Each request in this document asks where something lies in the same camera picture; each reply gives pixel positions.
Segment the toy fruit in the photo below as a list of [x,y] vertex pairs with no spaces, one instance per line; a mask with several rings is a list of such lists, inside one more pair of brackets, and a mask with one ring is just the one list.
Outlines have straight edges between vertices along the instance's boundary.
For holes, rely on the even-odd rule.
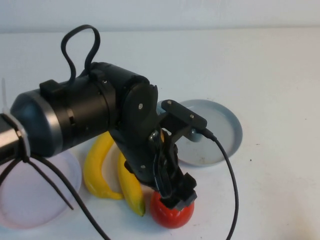
[[113,144],[114,140],[109,132],[97,138],[86,156],[83,178],[89,192],[96,197],[120,200],[124,198],[123,194],[113,192],[102,175],[102,164]]
[[136,176],[125,167],[125,156],[120,153],[118,159],[118,177],[124,198],[130,208],[139,216],[145,215],[144,195]]
[[158,224],[168,229],[177,229],[185,225],[194,213],[195,203],[183,208],[181,211],[168,209],[160,201],[161,195],[154,192],[150,202],[150,212]]

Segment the black wire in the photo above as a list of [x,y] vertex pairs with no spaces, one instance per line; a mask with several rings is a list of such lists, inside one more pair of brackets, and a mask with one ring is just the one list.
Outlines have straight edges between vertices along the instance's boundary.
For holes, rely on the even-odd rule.
[[9,173],[11,172],[12,169],[14,169],[14,167],[20,163],[22,159],[21,158],[16,158],[14,160],[12,160],[8,166],[5,167],[5,169],[3,170],[3,172],[0,174],[0,186],[2,185],[2,183],[4,182],[4,180],[6,179],[6,177],[9,175]]
[[12,161],[12,159],[5,159],[5,160],[0,160],[0,166],[2,166],[3,164],[6,164],[7,162]]
[[93,33],[94,33],[94,43],[93,46],[90,50],[90,52],[88,53],[88,55],[86,56],[85,62],[84,62],[84,70],[86,72],[86,74],[88,75],[90,73],[90,68],[91,68],[91,62],[94,59],[96,53],[99,50],[100,47],[100,34],[99,31],[91,26],[91,25],[82,25],[82,26],[78,26],[77,28],[73,29],[72,31],[68,32],[62,39],[61,41],[61,51],[63,56],[65,57],[66,61],[69,64],[70,67],[70,79],[68,81],[68,84],[73,84],[74,81],[76,80],[76,67],[74,65],[74,63],[72,62],[72,60],[70,59],[69,55],[67,54],[67,43],[68,41],[77,33],[85,30],[85,29],[92,29]]
[[233,221],[231,224],[231,228],[229,231],[229,234],[226,238],[226,240],[230,240],[234,230],[236,228],[236,224],[237,224],[237,219],[238,219],[238,212],[239,212],[239,194],[238,194],[238,187],[237,187],[237,182],[236,182],[236,177],[234,174],[234,170],[232,169],[229,157],[225,151],[225,149],[223,148],[223,146],[221,145],[221,143],[218,141],[218,139],[214,136],[214,134],[209,131],[208,129],[204,130],[203,132],[201,132],[201,134],[203,136],[205,136],[206,138],[214,141],[216,143],[216,145],[218,146],[218,148],[220,149],[220,151],[222,152],[222,155],[225,159],[225,162],[229,168],[230,171],[230,175],[231,175],[231,179],[232,179],[232,184],[233,184],[233,189],[234,189],[234,203],[235,203],[235,208],[234,208],[234,215],[233,215]]
[[161,131],[153,137],[155,143],[155,156],[153,160],[154,182],[162,198],[166,199],[172,195],[172,186],[167,171],[164,169],[161,159],[164,148],[161,148]]
[[46,165],[48,168],[50,168],[61,180],[62,182],[65,184],[65,186],[69,189],[69,191],[71,192],[71,194],[73,195],[74,199],[76,200],[76,202],[79,204],[80,208],[82,209],[83,213],[86,215],[86,217],[88,218],[88,220],[90,221],[90,223],[93,225],[93,227],[97,230],[97,232],[101,235],[101,237],[104,240],[110,240],[110,238],[105,234],[105,232],[101,229],[101,227],[98,225],[98,223],[96,222],[96,220],[92,217],[91,213],[89,212],[89,210],[87,209],[86,205],[84,204],[84,202],[81,200],[80,196],[78,195],[77,191],[74,189],[74,187],[71,185],[71,183],[69,182],[69,180],[63,175],[63,173],[55,166],[53,165],[51,162],[49,162],[47,159],[45,159],[42,156],[38,156],[34,153],[31,153],[31,157],[33,159],[38,160],[39,162],[41,162],[42,164]]
[[56,193],[62,198],[62,200],[69,206],[69,208],[71,210],[73,210],[74,208],[72,207],[72,205],[70,204],[70,202],[68,202],[68,200],[66,199],[66,197],[63,195],[63,193],[59,190],[59,188],[57,187],[57,185],[36,165],[34,164],[32,161],[28,161],[27,162],[30,166],[32,166],[40,175],[41,177],[43,177],[50,185],[51,187],[53,187],[53,189],[56,191]]

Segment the plate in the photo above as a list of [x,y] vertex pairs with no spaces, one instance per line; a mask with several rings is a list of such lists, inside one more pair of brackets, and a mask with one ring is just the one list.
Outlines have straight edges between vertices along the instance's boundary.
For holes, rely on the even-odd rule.
[[[207,128],[218,138],[229,157],[238,150],[243,131],[238,118],[228,108],[217,102],[201,99],[181,104],[207,120]],[[194,166],[211,166],[225,160],[218,146],[205,137],[199,142],[182,137],[176,145],[179,159]]]
[[[73,196],[47,166],[30,159],[60,189],[72,206]],[[48,158],[70,181],[78,192],[82,171],[76,157],[69,151]],[[9,163],[0,166],[0,173]],[[30,229],[47,224],[69,209],[56,191],[27,163],[20,162],[0,187],[0,225],[10,229]]]

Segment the red tomato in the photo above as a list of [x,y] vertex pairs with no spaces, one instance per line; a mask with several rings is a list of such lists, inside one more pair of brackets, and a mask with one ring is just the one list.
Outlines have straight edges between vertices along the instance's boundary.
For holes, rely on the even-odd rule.
[[195,209],[195,202],[181,211],[168,209],[160,201],[161,195],[154,192],[150,202],[150,212],[153,219],[161,226],[168,229],[177,229],[185,225],[191,218]]

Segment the plastic banana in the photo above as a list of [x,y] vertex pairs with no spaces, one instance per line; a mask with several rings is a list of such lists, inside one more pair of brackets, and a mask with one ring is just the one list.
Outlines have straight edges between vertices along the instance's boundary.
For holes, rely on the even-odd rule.
[[89,192],[96,197],[120,200],[124,198],[124,195],[113,192],[102,175],[102,164],[113,144],[114,140],[109,132],[97,138],[86,156],[83,178]]
[[130,173],[125,167],[125,156],[120,153],[118,160],[118,177],[124,198],[131,209],[143,216],[146,213],[144,195],[136,176]]

